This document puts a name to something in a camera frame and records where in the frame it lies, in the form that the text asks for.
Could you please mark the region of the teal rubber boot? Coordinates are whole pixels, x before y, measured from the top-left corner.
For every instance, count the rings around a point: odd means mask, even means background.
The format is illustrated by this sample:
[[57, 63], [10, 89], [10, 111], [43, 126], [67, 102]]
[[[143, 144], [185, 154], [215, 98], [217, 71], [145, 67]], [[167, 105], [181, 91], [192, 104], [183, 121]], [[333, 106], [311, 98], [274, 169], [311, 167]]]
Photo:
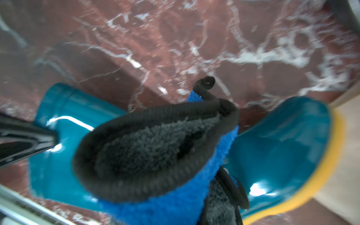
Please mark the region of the teal rubber boot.
[[[81, 140], [100, 125], [130, 112], [56, 84], [42, 99], [35, 124], [55, 131], [59, 143], [29, 160], [30, 184], [39, 197], [105, 213], [72, 169]], [[244, 187], [249, 225], [304, 204], [331, 176], [343, 140], [341, 118], [308, 97], [291, 97], [259, 123], [238, 133], [223, 168]]]

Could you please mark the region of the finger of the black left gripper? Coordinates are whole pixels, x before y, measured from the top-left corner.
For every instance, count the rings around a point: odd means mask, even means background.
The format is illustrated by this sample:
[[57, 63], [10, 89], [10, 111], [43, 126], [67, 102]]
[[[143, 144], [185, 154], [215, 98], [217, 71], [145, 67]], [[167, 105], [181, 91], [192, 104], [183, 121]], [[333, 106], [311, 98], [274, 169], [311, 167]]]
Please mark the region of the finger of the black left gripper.
[[1, 168], [54, 148], [55, 131], [1, 113]]

